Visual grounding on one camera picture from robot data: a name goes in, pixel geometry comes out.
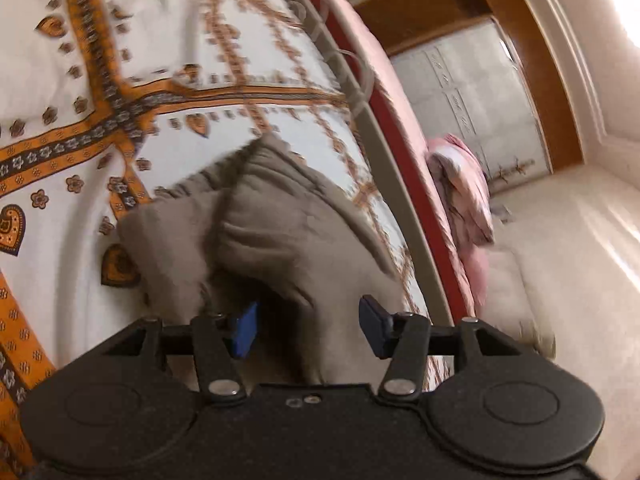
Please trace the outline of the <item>grey fleece pants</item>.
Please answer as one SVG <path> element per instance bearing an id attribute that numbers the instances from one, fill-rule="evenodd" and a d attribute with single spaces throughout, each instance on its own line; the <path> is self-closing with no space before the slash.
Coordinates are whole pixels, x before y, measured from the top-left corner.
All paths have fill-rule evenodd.
<path id="1" fill-rule="evenodd" d="M 250 385 L 368 384 L 386 365 L 360 299 L 402 308 L 392 259 L 345 193 L 266 134 L 118 222 L 153 312 L 172 324 L 257 310 Z"/>

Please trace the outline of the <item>beige cushioned headboard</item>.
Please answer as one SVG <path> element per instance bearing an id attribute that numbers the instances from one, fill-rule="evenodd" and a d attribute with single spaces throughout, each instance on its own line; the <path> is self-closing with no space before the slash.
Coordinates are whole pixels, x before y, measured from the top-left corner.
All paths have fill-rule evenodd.
<path id="1" fill-rule="evenodd" d="M 537 308 L 525 286 L 516 255 L 506 248 L 485 250 L 486 299 L 477 316 L 548 360 L 556 356 L 556 338 L 548 316 Z"/>

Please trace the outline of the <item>folded pink quilt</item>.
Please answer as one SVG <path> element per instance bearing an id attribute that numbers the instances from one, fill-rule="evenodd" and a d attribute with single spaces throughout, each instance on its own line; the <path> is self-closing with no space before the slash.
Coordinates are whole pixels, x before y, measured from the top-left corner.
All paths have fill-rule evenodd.
<path id="1" fill-rule="evenodd" d="M 488 184 L 473 152 L 457 136 L 446 134 L 427 141 L 425 160 L 457 248 L 494 244 Z"/>

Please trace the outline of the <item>white wardrobe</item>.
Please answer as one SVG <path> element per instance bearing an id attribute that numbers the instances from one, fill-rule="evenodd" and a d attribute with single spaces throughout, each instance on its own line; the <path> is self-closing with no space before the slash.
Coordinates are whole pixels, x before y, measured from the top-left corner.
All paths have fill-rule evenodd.
<path id="1" fill-rule="evenodd" d="M 495 20 L 390 60 L 425 139 L 447 133 L 460 138 L 480 162 L 492 192 L 551 174 L 520 59 Z"/>

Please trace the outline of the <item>white orange patterned bedsheet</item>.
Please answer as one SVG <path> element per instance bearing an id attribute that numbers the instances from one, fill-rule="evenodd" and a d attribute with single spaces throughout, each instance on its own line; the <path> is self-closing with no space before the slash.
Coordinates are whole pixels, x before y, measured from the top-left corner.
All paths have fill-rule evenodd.
<path id="1" fill-rule="evenodd" d="M 1 474 L 29 391 L 140 315 L 119 220 L 265 132 L 360 209 L 407 311 L 405 235 L 340 83 L 288 0 L 1 0 Z"/>

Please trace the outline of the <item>pink bed with red base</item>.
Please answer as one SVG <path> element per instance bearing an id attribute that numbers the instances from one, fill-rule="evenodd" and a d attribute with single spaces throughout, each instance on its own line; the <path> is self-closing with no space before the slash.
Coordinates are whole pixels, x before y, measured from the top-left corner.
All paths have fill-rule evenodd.
<path id="1" fill-rule="evenodd" d="M 475 314 L 472 289 L 458 255 L 444 205 L 427 168 L 427 145 L 416 114 L 383 47 L 347 0 L 311 0 L 329 7 L 326 24 L 337 45 L 358 55 L 372 70 L 367 104 L 408 191 L 444 290 L 446 318 L 459 322 Z"/>

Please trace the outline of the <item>brown wooden door frame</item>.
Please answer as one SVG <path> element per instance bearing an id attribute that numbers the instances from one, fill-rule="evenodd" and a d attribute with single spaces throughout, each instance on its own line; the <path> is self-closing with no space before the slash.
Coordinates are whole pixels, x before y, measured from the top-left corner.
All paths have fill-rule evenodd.
<path id="1" fill-rule="evenodd" d="M 525 0 L 359 0 L 427 136 L 460 134 L 488 174 L 582 164 L 558 66 Z"/>

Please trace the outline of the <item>white metal bed frame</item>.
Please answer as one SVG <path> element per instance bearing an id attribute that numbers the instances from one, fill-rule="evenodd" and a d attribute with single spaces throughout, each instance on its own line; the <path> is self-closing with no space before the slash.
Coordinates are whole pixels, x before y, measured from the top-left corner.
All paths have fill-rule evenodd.
<path id="1" fill-rule="evenodd" d="M 392 208 L 402 234 L 408 242 L 416 268 L 416 280 L 421 287 L 433 322 L 442 325 L 456 324 L 446 318 L 447 301 L 430 248 L 394 156 L 367 104 L 367 98 L 373 89 L 372 70 L 367 68 L 358 55 L 340 48 L 332 38 L 329 25 L 326 24 L 329 7 L 325 3 L 316 6 L 311 0 L 288 0 L 288 2 L 292 3 L 297 10 L 306 33 L 323 55 L 326 64 L 330 66 L 346 96 L 360 140 L 369 159 L 375 183 L 384 200 Z"/>

